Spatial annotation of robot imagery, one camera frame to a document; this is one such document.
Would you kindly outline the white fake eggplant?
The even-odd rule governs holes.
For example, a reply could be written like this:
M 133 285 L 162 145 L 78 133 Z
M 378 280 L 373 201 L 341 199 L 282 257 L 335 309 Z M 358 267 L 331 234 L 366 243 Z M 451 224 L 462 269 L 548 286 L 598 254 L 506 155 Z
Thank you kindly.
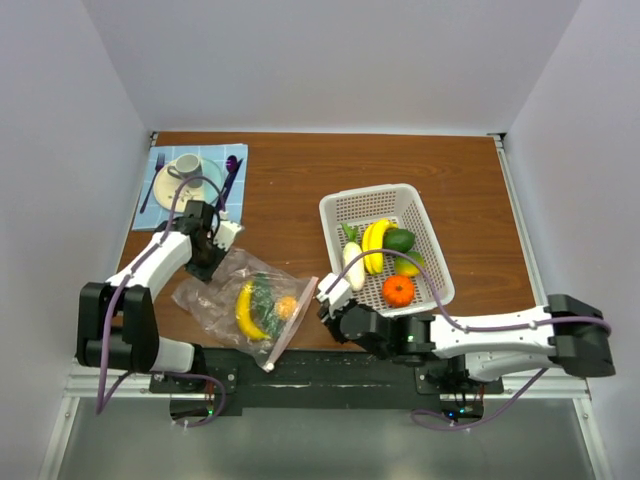
M 362 253 L 362 249 L 358 243 L 358 230 L 346 223 L 341 224 L 342 231 L 346 236 L 347 243 L 342 251 L 342 260 L 344 266 L 350 266 L 345 271 L 345 279 L 350 284 L 354 292 L 361 291 L 366 281 L 366 272 L 364 261 L 362 258 L 356 258 Z

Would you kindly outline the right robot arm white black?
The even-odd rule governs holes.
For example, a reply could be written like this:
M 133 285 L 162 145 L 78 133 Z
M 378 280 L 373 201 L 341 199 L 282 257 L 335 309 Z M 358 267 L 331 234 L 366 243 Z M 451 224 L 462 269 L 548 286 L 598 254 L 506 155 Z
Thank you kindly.
M 542 307 L 510 314 L 451 318 L 428 312 L 388 317 L 351 293 L 317 299 L 318 316 L 336 341 L 405 366 L 449 361 L 441 377 L 459 393 L 534 369 L 560 368 L 578 378 L 616 372 L 602 312 L 569 295 L 553 294 Z

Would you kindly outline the green fake avocado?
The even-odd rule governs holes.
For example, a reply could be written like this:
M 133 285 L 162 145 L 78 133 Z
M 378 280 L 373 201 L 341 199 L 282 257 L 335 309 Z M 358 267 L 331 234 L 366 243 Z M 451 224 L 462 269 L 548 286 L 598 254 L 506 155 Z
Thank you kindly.
M 415 243 L 415 235 L 406 229 L 388 229 L 383 236 L 383 248 L 401 253 L 410 251 Z

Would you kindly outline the yellow fake banana bunch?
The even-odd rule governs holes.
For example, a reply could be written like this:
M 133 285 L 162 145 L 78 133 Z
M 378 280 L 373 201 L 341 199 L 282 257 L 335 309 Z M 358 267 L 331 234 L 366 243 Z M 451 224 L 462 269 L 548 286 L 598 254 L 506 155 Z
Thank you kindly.
M 363 252 L 368 252 L 364 257 L 365 268 L 370 275 L 381 274 L 384 270 L 384 254 L 379 252 L 383 247 L 385 233 L 389 229 L 396 229 L 398 225 L 390 219 L 384 218 L 371 224 L 363 237 Z

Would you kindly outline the orange fake pumpkin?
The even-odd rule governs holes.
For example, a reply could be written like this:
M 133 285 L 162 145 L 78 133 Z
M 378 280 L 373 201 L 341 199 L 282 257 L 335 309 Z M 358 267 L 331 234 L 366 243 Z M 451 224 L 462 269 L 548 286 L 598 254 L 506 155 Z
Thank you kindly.
M 382 297 L 393 308 L 406 307 L 414 300 L 414 284 L 409 277 L 390 276 L 383 283 Z

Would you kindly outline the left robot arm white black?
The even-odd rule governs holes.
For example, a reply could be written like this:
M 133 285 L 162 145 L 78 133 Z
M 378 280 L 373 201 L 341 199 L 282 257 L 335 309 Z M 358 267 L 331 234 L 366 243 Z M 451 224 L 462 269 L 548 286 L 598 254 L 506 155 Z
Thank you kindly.
M 207 380 L 202 347 L 159 334 L 154 301 L 180 269 L 211 281 L 244 227 L 204 201 L 171 214 L 123 270 L 80 291 L 76 360 L 84 367 L 171 376 L 185 392 Z

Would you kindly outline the clear zip top bag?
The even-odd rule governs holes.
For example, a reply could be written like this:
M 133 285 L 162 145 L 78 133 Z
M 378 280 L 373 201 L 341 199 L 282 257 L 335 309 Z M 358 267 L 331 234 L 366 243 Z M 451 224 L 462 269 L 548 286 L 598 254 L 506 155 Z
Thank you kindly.
M 233 248 L 208 283 L 189 278 L 172 298 L 210 337 L 270 373 L 302 323 L 317 283 L 315 276 L 291 276 Z

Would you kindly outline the yellow green fake mango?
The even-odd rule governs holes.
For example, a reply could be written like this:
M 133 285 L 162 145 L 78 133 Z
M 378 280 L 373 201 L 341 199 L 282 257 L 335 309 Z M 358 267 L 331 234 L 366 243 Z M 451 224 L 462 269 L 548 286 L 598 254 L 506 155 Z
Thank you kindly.
M 418 276 L 424 266 L 424 258 L 417 251 L 408 251 L 404 257 L 397 256 L 394 260 L 395 273 L 404 277 L 412 278 Z

